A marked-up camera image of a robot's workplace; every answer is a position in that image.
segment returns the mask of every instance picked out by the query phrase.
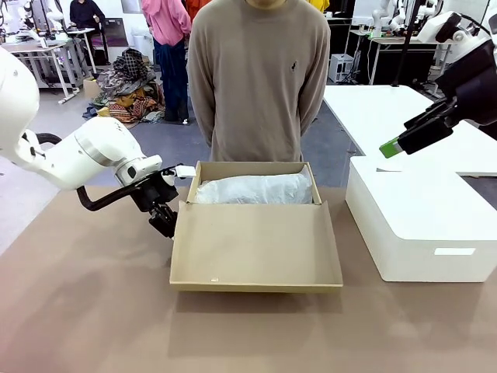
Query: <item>person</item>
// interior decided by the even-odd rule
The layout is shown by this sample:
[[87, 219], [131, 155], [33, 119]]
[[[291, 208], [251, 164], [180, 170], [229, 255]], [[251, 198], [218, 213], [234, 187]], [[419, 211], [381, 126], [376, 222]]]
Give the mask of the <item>person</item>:
[[185, 35], [192, 23], [181, 0], [143, 0], [142, 9], [154, 37], [155, 57], [161, 67], [165, 120], [188, 123], [188, 75]]
[[73, 27], [95, 29], [88, 33], [89, 53], [94, 54], [95, 48], [93, 48], [92, 37], [100, 34], [99, 24], [106, 18], [99, 6], [93, 0], [72, 0], [69, 18]]
[[189, 90], [211, 159], [297, 162], [328, 74], [328, 23], [305, 0], [213, 0], [193, 22]]

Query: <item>open box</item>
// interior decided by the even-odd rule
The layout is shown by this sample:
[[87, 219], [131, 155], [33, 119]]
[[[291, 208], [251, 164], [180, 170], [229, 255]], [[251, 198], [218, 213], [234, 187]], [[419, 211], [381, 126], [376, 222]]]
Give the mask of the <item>open box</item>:
[[204, 181], [299, 173], [308, 163], [199, 162], [180, 202], [170, 283], [179, 291], [328, 292], [343, 286], [328, 204], [197, 204]]

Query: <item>green tip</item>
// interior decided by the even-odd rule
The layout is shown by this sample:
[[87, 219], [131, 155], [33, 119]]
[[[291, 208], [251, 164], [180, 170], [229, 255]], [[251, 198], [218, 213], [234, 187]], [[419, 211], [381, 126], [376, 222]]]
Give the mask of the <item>green tip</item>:
[[385, 158], [391, 158], [398, 153], [402, 153], [403, 150], [400, 145], [397, 143], [398, 138], [394, 138], [380, 146], [380, 152], [383, 154]]

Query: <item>beige sweater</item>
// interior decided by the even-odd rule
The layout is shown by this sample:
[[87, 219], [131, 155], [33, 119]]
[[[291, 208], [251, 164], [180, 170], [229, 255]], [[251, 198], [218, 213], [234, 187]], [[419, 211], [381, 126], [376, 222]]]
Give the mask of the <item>beige sweater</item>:
[[305, 0], [213, 0], [193, 22], [189, 90], [214, 161], [293, 162], [321, 106], [329, 27]]

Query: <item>white table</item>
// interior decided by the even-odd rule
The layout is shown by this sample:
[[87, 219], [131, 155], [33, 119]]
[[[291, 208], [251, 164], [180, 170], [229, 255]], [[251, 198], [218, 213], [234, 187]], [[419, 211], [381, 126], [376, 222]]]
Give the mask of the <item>white table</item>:
[[[30, 68], [38, 87], [61, 88], [64, 91], [64, 98], [59, 101], [60, 104], [66, 103], [79, 93], [79, 86], [82, 85], [85, 78], [82, 69], [85, 69], [85, 74], [88, 75], [88, 68], [82, 56], [81, 48], [72, 40], [50, 42], [46, 48], [34, 41], [3, 44], [2, 47]], [[83, 66], [80, 65], [78, 59], [82, 60]], [[45, 76], [49, 75], [49, 66], [46, 62], [52, 61], [59, 83], [48, 84], [40, 74], [37, 61], [40, 62], [40, 68]], [[64, 80], [61, 66], [68, 75], [69, 83]]]
[[79, 35], [85, 36], [86, 48], [88, 49], [88, 54], [90, 55], [90, 61], [92, 62], [92, 69], [93, 69], [93, 72], [96, 73], [96, 66], [95, 66], [95, 62], [93, 61], [93, 55], [92, 55], [92, 51], [90, 49], [90, 42], [88, 40], [88, 33], [91, 33], [92, 31], [95, 31], [95, 29], [87, 28], [84, 30], [68, 31], [68, 34], [75, 35], [75, 36], [79, 36]]
[[451, 136], [419, 152], [385, 159], [379, 147], [404, 132], [404, 122], [433, 103], [414, 89], [329, 85], [324, 100], [359, 151], [377, 159], [382, 169], [439, 166], [461, 176], [497, 176], [497, 141], [465, 121]]

